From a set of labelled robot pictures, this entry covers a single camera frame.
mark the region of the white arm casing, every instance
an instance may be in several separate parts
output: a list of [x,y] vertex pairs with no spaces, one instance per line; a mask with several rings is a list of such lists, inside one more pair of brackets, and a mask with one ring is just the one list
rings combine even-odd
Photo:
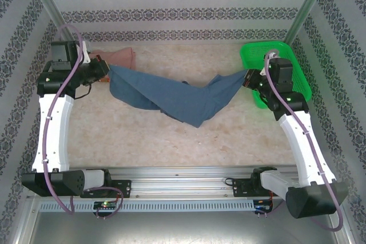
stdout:
[[[324,157],[320,151],[318,142],[316,141],[313,132],[313,128],[311,126],[310,114],[304,111],[297,111],[295,113],[308,129],[314,143],[316,154],[325,172],[325,176],[328,182],[332,183],[332,180],[336,178],[331,172],[327,163],[325,162]],[[288,138],[293,156],[295,158],[297,171],[299,173],[300,187],[310,186],[311,182],[316,182],[318,185],[324,184],[324,181],[319,173],[319,169],[316,165],[312,150],[310,148],[308,138],[303,133],[302,128],[297,123],[295,118],[292,115],[284,114],[280,118],[279,123]]]
[[[41,107],[41,125],[39,127],[37,154],[32,165],[32,170],[36,170],[38,173],[43,173],[43,128],[45,127],[47,113],[54,97],[54,94],[45,94],[43,97],[39,98],[39,105]],[[50,120],[48,127],[46,144],[47,159],[49,160],[48,170],[50,172],[53,171],[53,169],[58,169],[58,171],[69,170],[69,159],[67,157],[67,135],[69,118],[73,105],[74,99],[65,95],[64,97],[59,97],[57,99],[56,105],[52,111],[52,119]]]

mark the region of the patterned wallpaper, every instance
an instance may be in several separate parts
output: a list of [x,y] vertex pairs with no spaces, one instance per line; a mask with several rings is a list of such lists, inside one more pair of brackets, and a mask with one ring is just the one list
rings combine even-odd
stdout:
[[56,28],[40,0],[0,0],[0,243],[11,238],[25,200],[39,132],[35,80]]
[[313,91],[320,146],[348,184],[346,214],[356,243],[366,242],[365,23],[365,0],[317,0],[292,44]]
[[91,42],[243,43],[285,38],[304,0],[54,0]]

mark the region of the green plastic basket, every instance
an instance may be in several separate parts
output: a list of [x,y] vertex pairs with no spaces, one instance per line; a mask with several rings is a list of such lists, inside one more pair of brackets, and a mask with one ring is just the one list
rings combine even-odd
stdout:
[[[304,76],[301,67],[293,54],[292,49],[281,41],[255,42],[245,44],[240,50],[240,56],[244,68],[246,69],[263,69],[264,55],[271,49],[277,49],[280,57],[289,59],[293,65],[292,81],[294,91],[302,93],[306,101],[311,98],[311,89]],[[257,91],[253,92],[254,102],[258,108],[267,109],[267,105],[260,99]]]

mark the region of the wall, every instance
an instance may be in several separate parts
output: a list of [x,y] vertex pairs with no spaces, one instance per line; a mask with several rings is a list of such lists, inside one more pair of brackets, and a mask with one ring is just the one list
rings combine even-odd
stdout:
[[320,146],[349,187],[356,243],[366,242],[366,0],[317,0],[292,44],[313,91]]
[[99,44],[244,43],[284,39],[304,0],[54,0]]
[[0,243],[22,208],[21,174],[37,149],[35,80],[56,28],[40,0],[0,0]]

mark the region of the blue towel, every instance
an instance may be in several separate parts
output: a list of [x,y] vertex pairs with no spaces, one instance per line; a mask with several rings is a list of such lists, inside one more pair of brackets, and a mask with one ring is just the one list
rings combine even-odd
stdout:
[[215,76],[205,87],[110,65],[111,94],[139,109],[160,110],[194,127],[225,107],[244,82],[246,70]]

